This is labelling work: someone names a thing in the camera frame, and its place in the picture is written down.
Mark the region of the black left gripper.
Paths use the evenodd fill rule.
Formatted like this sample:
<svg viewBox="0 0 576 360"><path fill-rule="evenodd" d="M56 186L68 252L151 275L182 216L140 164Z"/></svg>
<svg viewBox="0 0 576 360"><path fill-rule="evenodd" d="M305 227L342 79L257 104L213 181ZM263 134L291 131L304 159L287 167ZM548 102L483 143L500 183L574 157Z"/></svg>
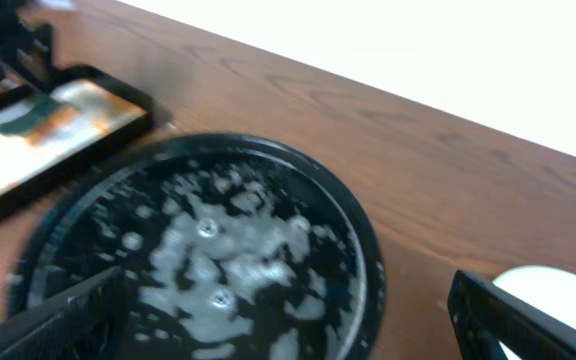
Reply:
<svg viewBox="0 0 576 360"><path fill-rule="evenodd" d="M60 70L53 63L54 27L31 27L22 20L0 23L0 83L8 72L44 93L57 85Z"/></svg>

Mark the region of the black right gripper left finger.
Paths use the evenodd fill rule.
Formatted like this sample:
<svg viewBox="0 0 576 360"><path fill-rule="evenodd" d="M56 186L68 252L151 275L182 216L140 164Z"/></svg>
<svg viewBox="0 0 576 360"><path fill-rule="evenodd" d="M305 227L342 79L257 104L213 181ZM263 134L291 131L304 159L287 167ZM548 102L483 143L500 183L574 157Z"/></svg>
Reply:
<svg viewBox="0 0 576 360"><path fill-rule="evenodd" d="M0 360L111 359L127 318L118 267L0 323Z"/></svg>

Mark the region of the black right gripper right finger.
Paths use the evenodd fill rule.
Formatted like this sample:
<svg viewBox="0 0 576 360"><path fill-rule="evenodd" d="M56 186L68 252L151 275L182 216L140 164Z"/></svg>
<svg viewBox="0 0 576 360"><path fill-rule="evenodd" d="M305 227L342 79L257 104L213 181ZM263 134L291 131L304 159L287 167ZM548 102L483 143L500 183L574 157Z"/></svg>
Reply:
<svg viewBox="0 0 576 360"><path fill-rule="evenodd" d="M576 360L576 330L468 270L455 272L448 310L465 360Z"/></svg>

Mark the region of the green yellow scrub sponge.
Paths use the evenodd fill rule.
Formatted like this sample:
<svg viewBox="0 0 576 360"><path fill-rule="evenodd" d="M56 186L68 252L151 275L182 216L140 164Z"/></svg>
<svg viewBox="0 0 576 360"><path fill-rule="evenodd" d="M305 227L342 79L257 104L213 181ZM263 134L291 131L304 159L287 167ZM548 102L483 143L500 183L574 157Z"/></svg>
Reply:
<svg viewBox="0 0 576 360"><path fill-rule="evenodd" d="M27 113L0 124L0 135L19 138L35 146L78 114L79 110L69 103L49 96L36 97Z"/></svg>

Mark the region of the light blue plate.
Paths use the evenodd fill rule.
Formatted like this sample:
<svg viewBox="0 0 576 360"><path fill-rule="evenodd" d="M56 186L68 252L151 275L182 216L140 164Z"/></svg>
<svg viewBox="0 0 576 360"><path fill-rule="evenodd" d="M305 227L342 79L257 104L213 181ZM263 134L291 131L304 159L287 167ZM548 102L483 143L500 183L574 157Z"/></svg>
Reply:
<svg viewBox="0 0 576 360"><path fill-rule="evenodd" d="M576 330L576 274L547 266L510 269L493 284Z"/></svg>

